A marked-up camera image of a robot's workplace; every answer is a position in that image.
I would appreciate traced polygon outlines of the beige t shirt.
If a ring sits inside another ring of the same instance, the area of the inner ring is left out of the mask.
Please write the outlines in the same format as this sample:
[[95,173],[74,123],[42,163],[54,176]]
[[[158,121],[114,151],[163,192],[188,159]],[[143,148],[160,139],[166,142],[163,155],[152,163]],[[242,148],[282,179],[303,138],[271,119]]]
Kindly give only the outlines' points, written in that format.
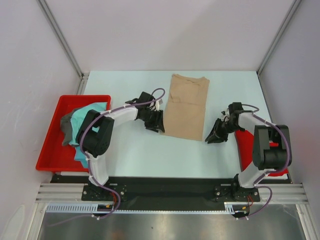
[[210,80],[173,74],[163,115],[165,136],[202,141]]

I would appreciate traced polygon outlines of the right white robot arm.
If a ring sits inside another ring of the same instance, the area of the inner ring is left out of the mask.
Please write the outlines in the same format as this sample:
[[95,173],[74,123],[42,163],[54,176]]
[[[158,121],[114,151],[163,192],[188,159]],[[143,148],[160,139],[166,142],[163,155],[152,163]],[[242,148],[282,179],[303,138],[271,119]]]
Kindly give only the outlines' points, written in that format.
[[207,144],[218,144],[237,131],[253,135],[252,161],[235,175],[230,186],[230,195],[237,201],[247,197],[249,190],[255,189],[265,177],[286,170],[292,162],[289,128],[262,119],[257,115],[257,107],[245,110],[245,106],[241,102],[231,103],[205,139]]

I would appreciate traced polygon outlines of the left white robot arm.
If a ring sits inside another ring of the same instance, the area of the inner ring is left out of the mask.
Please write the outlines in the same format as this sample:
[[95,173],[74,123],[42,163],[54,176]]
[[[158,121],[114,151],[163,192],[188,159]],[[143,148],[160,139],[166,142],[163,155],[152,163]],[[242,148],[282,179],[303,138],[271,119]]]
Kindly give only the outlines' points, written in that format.
[[85,155],[88,166],[89,181],[94,184],[93,194],[100,200],[110,196],[111,188],[106,184],[109,180],[105,153],[108,150],[114,128],[135,120],[144,122],[146,130],[164,133],[164,111],[160,109],[166,91],[157,88],[153,92],[162,91],[161,96],[143,91],[138,98],[126,101],[124,105],[106,110],[89,110],[77,132],[76,142]]

